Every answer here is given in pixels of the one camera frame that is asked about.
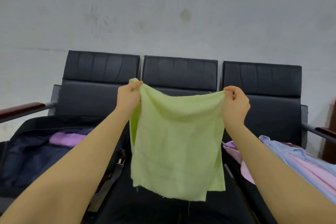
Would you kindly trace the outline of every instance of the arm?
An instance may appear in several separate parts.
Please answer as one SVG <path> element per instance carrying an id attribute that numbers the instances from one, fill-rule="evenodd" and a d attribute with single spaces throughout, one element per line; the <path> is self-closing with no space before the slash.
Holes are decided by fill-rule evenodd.
<path id="1" fill-rule="evenodd" d="M 244 126 L 250 105 L 241 89 L 229 86 L 224 90 L 222 115 L 225 129 L 237 145 L 276 221 L 279 224 L 335 223 L 336 205 L 283 163 Z"/>
<path id="2" fill-rule="evenodd" d="M 142 82 L 118 89 L 117 107 L 83 141 L 36 179 L 7 209 L 0 224 L 77 224 L 140 101 L 133 91 Z"/>

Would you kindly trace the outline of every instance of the purple cloth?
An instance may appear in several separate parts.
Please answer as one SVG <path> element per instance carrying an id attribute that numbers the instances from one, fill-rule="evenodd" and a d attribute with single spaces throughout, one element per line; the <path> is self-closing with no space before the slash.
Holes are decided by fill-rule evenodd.
<path id="1" fill-rule="evenodd" d="M 86 135 L 57 132 L 50 137 L 49 143 L 68 147 L 75 147 L 85 137 Z"/>

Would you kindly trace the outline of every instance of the person's right hand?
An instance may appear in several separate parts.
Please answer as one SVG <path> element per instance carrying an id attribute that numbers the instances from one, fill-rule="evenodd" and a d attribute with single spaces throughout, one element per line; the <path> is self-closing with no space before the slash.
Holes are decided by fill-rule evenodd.
<path id="1" fill-rule="evenodd" d="M 250 100 L 244 92 L 236 86 L 224 88 L 224 104 L 222 117 L 224 126 L 227 129 L 244 125 L 244 120 L 250 109 Z"/>

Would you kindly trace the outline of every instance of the towel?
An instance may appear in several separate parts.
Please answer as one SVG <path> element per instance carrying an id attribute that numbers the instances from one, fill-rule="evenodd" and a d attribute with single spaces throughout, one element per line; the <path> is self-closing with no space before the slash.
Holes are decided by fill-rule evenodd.
<path id="1" fill-rule="evenodd" d="M 141 102 L 130 119 L 133 186 L 188 201 L 224 191 L 223 92 L 172 97 L 146 84 L 137 90 Z"/>

